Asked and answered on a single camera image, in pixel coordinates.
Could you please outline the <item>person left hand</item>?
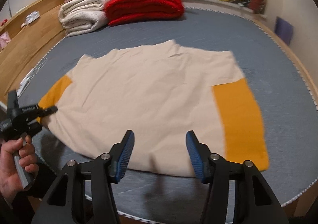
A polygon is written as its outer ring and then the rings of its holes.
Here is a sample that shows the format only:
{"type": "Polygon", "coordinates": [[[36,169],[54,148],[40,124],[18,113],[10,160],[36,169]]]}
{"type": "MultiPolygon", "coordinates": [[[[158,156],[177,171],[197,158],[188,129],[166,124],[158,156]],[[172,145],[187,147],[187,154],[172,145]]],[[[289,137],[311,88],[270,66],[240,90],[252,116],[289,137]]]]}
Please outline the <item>person left hand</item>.
{"type": "Polygon", "coordinates": [[[39,170],[35,147],[29,135],[1,145],[1,195],[8,203],[12,203],[15,196],[24,190],[15,165],[16,152],[21,157],[18,163],[26,172],[36,175],[39,170]]]}

